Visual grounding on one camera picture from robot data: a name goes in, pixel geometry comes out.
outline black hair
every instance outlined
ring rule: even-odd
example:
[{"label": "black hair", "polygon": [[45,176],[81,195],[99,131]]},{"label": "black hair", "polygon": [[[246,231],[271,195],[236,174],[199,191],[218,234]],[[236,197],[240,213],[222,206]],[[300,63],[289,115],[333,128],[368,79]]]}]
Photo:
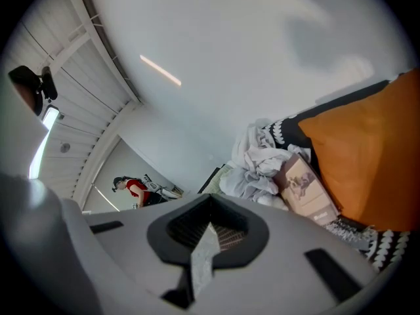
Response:
[{"label": "black hair", "polygon": [[142,180],[140,180],[139,178],[136,178],[136,177],[128,177],[128,176],[116,177],[113,181],[114,187],[112,188],[112,191],[116,192],[118,182],[122,182],[122,181],[126,181],[126,180],[136,180],[136,181],[139,181],[141,184],[144,184]]}]

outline white ceiling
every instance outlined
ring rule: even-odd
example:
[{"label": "white ceiling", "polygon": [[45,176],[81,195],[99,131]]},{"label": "white ceiling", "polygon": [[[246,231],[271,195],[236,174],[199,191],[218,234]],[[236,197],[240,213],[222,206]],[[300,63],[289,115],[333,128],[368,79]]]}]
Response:
[{"label": "white ceiling", "polygon": [[[3,53],[4,72],[26,65],[36,73],[52,64],[85,33],[80,25],[70,0],[37,0]],[[71,198],[97,140],[130,98],[91,40],[64,63],[54,83],[58,98],[51,104],[58,107],[64,119],[57,120],[51,130],[39,178],[60,197]],[[65,154],[60,152],[63,143],[70,144]]]},{"label": "white ceiling", "polygon": [[289,116],[413,66],[380,0],[93,1],[142,100],[225,160],[255,119]]}]

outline orange pillow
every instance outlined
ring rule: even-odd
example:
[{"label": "orange pillow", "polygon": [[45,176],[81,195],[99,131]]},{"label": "orange pillow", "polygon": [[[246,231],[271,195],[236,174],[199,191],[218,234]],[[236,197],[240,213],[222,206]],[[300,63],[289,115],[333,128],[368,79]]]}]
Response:
[{"label": "orange pillow", "polygon": [[378,230],[420,225],[420,70],[299,126],[345,217]]}]

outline cardboard box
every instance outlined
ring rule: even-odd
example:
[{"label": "cardboard box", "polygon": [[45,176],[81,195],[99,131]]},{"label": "cardboard box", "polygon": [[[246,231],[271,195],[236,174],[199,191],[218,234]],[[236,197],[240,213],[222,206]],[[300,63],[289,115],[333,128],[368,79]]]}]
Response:
[{"label": "cardboard box", "polygon": [[337,219],[339,211],[311,166],[298,154],[274,176],[279,193],[290,210],[325,225]]}]

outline blanket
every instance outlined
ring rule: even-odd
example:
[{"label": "blanket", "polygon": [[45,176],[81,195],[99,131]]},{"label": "blanket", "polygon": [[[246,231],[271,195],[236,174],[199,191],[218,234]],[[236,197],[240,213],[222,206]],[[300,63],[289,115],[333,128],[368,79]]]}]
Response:
[{"label": "blanket", "polygon": [[232,161],[237,167],[220,179],[220,189],[229,196],[287,210],[271,178],[293,153],[310,161],[310,149],[294,145],[287,150],[276,148],[272,135],[263,127],[257,121],[236,139]]}]

